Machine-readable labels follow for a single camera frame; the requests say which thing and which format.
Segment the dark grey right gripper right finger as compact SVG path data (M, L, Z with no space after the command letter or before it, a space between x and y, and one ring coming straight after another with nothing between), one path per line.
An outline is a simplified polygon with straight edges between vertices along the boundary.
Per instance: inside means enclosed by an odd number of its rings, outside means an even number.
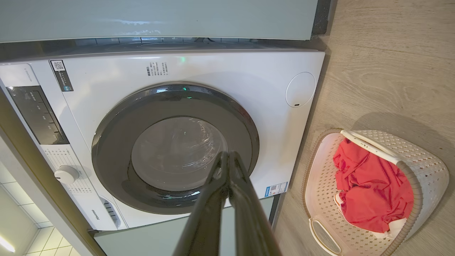
M235 211L237 256L281 256L271 225L237 152L229 152L229 190L229 201Z

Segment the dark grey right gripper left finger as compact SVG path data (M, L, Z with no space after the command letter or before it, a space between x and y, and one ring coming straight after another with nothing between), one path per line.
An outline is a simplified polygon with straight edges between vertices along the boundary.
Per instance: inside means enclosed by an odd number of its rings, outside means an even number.
M216 158L174 250L174 256L218 256L221 214L228 197L229 153Z

